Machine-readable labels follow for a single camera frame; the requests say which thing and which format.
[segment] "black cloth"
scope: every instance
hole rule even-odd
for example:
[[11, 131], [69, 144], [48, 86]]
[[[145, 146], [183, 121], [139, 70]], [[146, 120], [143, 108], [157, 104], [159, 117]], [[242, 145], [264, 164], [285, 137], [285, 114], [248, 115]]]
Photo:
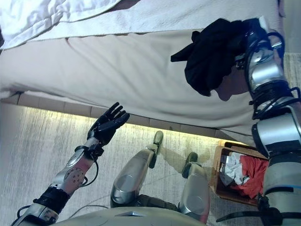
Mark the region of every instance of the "black cloth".
[[244, 53], [247, 23], [218, 19], [202, 32], [192, 33], [192, 44], [171, 56], [171, 61], [187, 61], [186, 81], [209, 97], [225, 75], [231, 73], [235, 56]]

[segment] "floor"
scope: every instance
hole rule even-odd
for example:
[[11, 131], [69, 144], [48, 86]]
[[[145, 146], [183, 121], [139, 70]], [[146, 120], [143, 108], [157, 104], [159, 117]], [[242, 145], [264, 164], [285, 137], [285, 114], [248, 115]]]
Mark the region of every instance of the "floor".
[[[1, 105], [0, 150], [0, 222], [9, 225], [16, 211], [31, 204], [49, 185], [51, 178], [62, 169], [76, 146], [83, 144], [94, 118], [34, 109]], [[97, 180], [79, 189], [69, 200], [59, 220], [67, 219], [86, 204], [109, 206], [114, 178], [126, 162], [140, 149], [151, 143], [157, 130], [126, 124], [118, 129], [105, 153], [98, 160]], [[163, 147], [154, 169], [150, 169], [141, 194], [177, 204], [185, 184], [181, 170], [188, 153], [199, 154], [199, 162], [211, 177], [214, 150], [218, 139], [163, 130]], [[94, 176], [91, 169], [88, 178]], [[100, 210], [86, 208], [77, 215]], [[231, 212], [256, 210], [255, 207], [222, 200], [211, 191], [211, 208], [207, 225], [261, 225], [256, 218], [240, 218], [216, 223]]]

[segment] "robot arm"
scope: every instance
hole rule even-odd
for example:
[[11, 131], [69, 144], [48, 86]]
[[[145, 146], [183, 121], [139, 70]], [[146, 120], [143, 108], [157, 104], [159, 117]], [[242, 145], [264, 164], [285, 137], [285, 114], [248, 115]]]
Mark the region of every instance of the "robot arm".
[[[84, 145], [75, 149], [74, 155], [66, 166], [53, 179], [44, 194], [33, 200], [33, 204], [19, 217], [12, 226], [24, 225], [50, 225], [57, 221], [58, 214], [80, 187], [91, 184], [97, 177], [97, 158], [104, 152], [103, 146], [109, 143], [116, 129], [122, 126], [129, 118], [126, 111], [121, 111], [122, 106], [114, 104], [102, 115], [88, 132]], [[87, 183], [86, 172], [96, 164], [96, 177]]]
[[[258, 199], [259, 212], [239, 212], [229, 218], [258, 216], [265, 226], [300, 225], [301, 189], [301, 105], [299, 88], [290, 89], [284, 72], [274, 58], [275, 50], [283, 57], [284, 40], [276, 32], [266, 33], [263, 18], [248, 21], [245, 78], [254, 107], [252, 127], [257, 150], [269, 159], [263, 195]], [[271, 45], [269, 36], [280, 42]], [[292, 91], [298, 91], [298, 98]]]

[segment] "white cloth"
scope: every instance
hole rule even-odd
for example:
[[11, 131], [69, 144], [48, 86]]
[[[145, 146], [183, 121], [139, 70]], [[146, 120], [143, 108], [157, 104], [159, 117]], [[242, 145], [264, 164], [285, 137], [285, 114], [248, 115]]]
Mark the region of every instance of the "white cloth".
[[[251, 4], [246, 0], [122, 0], [109, 12], [100, 14], [119, 1], [65, 0], [60, 5], [60, 3], [57, 3], [59, 1], [55, 0], [37, 0], [30, 1], [30, 3], [34, 2], [34, 5], [31, 3], [29, 7], [25, 4], [28, 2], [26, 0], [7, 0], [3, 4], [5, 6], [4, 9], [7, 10], [2, 10], [3, 13], [0, 17], [2, 35], [5, 39], [5, 43], [1, 48], [11, 48], [21, 44], [29, 38], [44, 32], [58, 21], [60, 21], [59, 24], [34, 40], [130, 32], [203, 29], [218, 18], [233, 21], [260, 17], [262, 15], [268, 19], [272, 29], [278, 30], [281, 24], [277, 0], [253, 0]], [[9, 8], [11, 2], [14, 3], [13, 6], [17, 9], [12, 8], [12, 10]], [[49, 2], [49, 5], [44, 4], [44, 8], [42, 5], [37, 8], [39, 2]], [[76, 4], [96, 8], [97, 2], [100, 5], [99, 10], [88, 11], [88, 7], [72, 7], [77, 9], [78, 14], [68, 14], [68, 11], [66, 11], [68, 8], [63, 7], [64, 5]], [[53, 12], [57, 12], [59, 15], [54, 14], [53, 17], [45, 18], [45, 23], [41, 21], [40, 24], [36, 24], [32, 29], [29, 29], [29, 31], [34, 31], [34, 33], [28, 32], [29, 34], [23, 33], [16, 36], [15, 33], [20, 28], [31, 26], [26, 21], [31, 18], [28, 13], [31, 13], [33, 8], [37, 8], [38, 18], [45, 18], [45, 15], [51, 15]]]
[[3, 0], [1, 48], [11, 48], [39, 35], [58, 22], [74, 22], [95, 16], [121, 0]]
[[240, 156], [244, 154], [232, 152], [231, 155], [222, 155], [222, 166], [220, 169], [220, 178], [225, 186], [228, 186], [233, 181], [237, 185], [242, 185], [249, 180], [249, 177], [243, 175]]

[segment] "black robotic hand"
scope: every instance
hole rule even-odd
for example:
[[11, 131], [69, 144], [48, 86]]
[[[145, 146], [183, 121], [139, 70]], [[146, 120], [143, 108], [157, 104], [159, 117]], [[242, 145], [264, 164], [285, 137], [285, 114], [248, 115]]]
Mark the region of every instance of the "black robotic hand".
[[88, 139], [95, 137], [102, 146], [107, 145], [111, 141], [116, 129], [126, 123], [130, 117], [129, 113], [121, 111], [123, 106], [117, 107], [118, 105], [118, 102], [115, 103], [96, 120], [88, 132]]

